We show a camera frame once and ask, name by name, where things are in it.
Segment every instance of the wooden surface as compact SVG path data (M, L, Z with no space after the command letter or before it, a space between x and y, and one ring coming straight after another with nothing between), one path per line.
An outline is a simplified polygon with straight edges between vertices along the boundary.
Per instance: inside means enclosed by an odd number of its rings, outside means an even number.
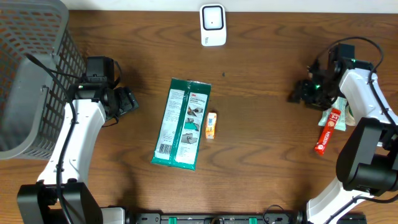
M99 132L89 188L103 207L164 213L304 208L333 180L353 129L336 131L320 157L313 147L321 112L286 99L307 76L306 65L336 39L365 35L381 44L386 56L379 82L398 111L396 15L227 13L227 43L212 48L200 44L197 12L72 11L70 30L84 56L120 63L123 82L140 104ZM358 59L378 59L368 44L352 43ZM172 77L213 84L208 107L218 111L216 139L201 140L195 172L150 163ZM45 164L0 162L0 223L21 222L17 191L33 184ZM395 223L397 209L398 203L364 202L355 211L369 223Z

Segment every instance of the green package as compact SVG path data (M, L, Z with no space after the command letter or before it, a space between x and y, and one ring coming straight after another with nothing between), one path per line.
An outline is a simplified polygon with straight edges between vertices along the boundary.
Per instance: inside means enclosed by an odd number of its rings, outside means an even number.
M211 84L172 79L153 164L195 170Z

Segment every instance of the red snack wrapper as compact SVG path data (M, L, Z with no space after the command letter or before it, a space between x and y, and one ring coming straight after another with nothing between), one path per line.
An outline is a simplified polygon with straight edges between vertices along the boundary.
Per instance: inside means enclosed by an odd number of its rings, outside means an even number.
M335 126L338 118L340 117L341 111L338 109L332 109L326 122L325 128L323 128L323 132L321 137L318 140L317 145L315 146L315 151L319 153L319 155L323 155L325 153L326 146L328 145L329 139L331 138L331 134L335 130Z

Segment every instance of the white device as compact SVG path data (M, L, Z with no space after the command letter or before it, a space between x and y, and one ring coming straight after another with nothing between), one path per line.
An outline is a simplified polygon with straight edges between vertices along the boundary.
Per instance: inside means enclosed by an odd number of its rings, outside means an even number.
M226 42L225 8L220 4L206 4L200 8L201 44L221 46Z

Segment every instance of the mesh basket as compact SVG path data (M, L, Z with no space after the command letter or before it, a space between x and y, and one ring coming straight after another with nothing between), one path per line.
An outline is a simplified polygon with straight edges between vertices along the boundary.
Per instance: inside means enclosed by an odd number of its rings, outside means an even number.
M21 67L30 53L59 72L81 76L85 63L67 29L68 17L60 1L0 1L0 159L52 155L65 97L45 71ZM57 78L66 89L74 82Z

